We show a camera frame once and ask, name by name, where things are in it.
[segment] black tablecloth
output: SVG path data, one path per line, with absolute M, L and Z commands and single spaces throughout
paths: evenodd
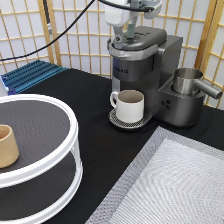
M 85 223 L 158 126 L 224 149 L 224 111 L 205 106 L 192 128 L 178 129 L 153 119 L 136 132 L 115 129 L 108 120 L 111 85 L 109 79 L 70 69 L 24 92 L 64 101 L 80 127 L 83 179 L 71 202 L 48 224 Z

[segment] white mug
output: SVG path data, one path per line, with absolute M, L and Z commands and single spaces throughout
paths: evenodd
M 113 95 L 117 96 L 117 103 L 114 103 Z M 116 116 L 125 123 L 140 121 L 144 115 L 144 95 L 136 90 L 124 90 L 112 92 L 110 103 L 116 109 Z

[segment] black cable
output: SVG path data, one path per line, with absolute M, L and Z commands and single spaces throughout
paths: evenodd
M 145 6 L 143 8 L 133 8 L 133 7 L 128 7 L 128 6 L 123 6 L 123 5 L 117 5 L 117 4 L 114 4 L 112 2 L 108 2 L 105 0 L 98 0 L 98 1 L 102 2 L 105 5 L 109 5 L 109 6 L 118 8 L 118 9 L 129 10 L 129 11 L 133 11 L 133 12 L 152 12 L 152 11 L 154 11 L 153 7 Z
M 0 61 L 8 61 L 8 60 L 13 60 L 13 59 L 19 59 L 19 58 L 25 58 L 25 57 L 28 57 L 32 54 L 35 54 L 39 51 L 42 51 L 43 49 L 49 47 L 51 44 L 53 44 L 55 41 L 57 41 L 60 37 L 62 37 L 65 33 L 68 32 L 68 30 L 70 30 L 75 24 L 76 22 L 80 19 L 80 17 L 86 12 L 86 10 L 95 2 L 95 0 L 92 0 L 87 6 L 86 8 L 79 14 L 79 16 L 74 20 L 74 22 L 63 32 L 61 33 L 58 37 L 56 37 L 53 41 L 51 41 L 49 44 L 47 44 L 46 46 L 36 50 L 36 51 L 33 51 L 29 54 L 26 54 L 26 55 L 23 55 L 23 56 L 18 56 L 18 57 L 13 57 L 13 58 L 4 58 L 4 59 L 1 59 Z
M 104 3 L 105 5 L 109 5 L 109 6 L 118 8 L 118 9 L 129 10 L 129 11 L 134 11 L 134 12 L 152 12 L 154 10 L 153 7 L 132 8 L 132 7 L 127 7 L 127 6 L 123 6 L 123 5 L 117 5 L 117 4 L 114 4 L 114 3 L 111 3 L 111 2 L 108 2 L 105 0 L 98 0 L 98 1 Z M 39 48 L 38 50 L 33 51 L 33 52 L 23 55 L 23 56 L 18 56 L 18 57 L 13 57 L 13 58 L 4 58 L 4 59 L 1 59 L 0 61 L 8 61 L 8 60 L 15 60 L 15 59 L 19 59 L 19 58 L 25 58 L 25 57 L 28 57 L 32 54 L 35 54 L 35 53 L 42 51 L 43 49 L 49 47 L 51 44 L 53 44 L 55 41 L 57 41 L 59 38 L 61 38 L 65 33 L 67 33 L 76 24 L 76 22 L 81 18 L 81 16 L 86 12 L 86 10 L 94 2 L 95 2 L 95 0 L 92 0 L 68 28 L 63 33 L 61 33 L 58 37 L 56 37 L 54 40 L 52 40 L 49 44 L 47 44 L 46 46 Z

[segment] blue crate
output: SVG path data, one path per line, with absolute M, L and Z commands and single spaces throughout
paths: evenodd
M 36 60 L 3 75 L 2 78 L 9 89 L 13 89 L 16 93 L 21 93 L 31 86 L 65 70 L 67 68 Z

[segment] wire mesh tray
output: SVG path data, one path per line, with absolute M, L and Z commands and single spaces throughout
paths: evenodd
M 121 128 L 127 131 L 134 131 L 139 128 L 142 128 L 144 125 L 148 123 L 148 121 L 152 118 L 152 114 L 145 112 L 143 118 L 135 123 L 125 123 L 120 121 L 116 116 L 116 110 L 113 109 L 109 113 L 109 120 L 110 122 L 117 128 Z

